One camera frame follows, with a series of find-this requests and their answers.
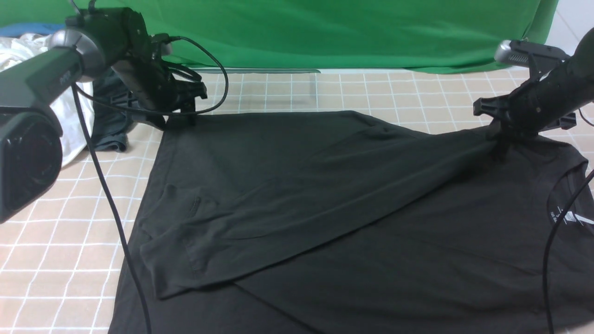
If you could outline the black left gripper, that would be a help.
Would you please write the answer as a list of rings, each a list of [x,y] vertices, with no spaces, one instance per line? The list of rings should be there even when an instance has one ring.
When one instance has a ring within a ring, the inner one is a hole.
[[[145,49],[130,51],[112,66],[143,108],[139,110],[139,123],[160,131],[166,128],[161,113],[179,109],[180,125],[194,127],[195,99],[207,98],[207,88],[199,74],[162,59],[170,53],[173,40],[166,33],[150,36]]]

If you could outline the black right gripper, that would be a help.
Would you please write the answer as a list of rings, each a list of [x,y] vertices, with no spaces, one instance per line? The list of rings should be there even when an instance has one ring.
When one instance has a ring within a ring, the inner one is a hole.
[[[531,137],[541,131],[574,127],[577,90],[578,76],[569,70],[552,70],[529,78],[507,95],[474,101],[474,116],[492,117],[487,136],[496,142],[493,159],[505,159],[510,137]]]

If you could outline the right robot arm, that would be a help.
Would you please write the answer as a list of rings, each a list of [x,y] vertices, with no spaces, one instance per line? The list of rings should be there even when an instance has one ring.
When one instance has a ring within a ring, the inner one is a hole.
[[[570,56],[554,46],[504,40],[494,54],[497,63],[529,69],[529,79],[507,95],[479,98],[475,116],[492,117],[486,137],[501,158],[518,141],[552,129],[571,129],[577,110],[594,99],[594,32],[589,31]]]

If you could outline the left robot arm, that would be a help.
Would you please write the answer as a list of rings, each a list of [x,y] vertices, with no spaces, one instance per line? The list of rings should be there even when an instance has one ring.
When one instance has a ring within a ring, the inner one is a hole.
[[[174,78],[161,58],[167,34],[151,36],[128,7],[88,9],[68,17],[48,51],[1,73],[1,221],[47,192],[61,170],[62,126],[51,104],[77,83],[111,68],[129,89],[128,104],[147,114],[189,116],[206,99],[200,76]]]

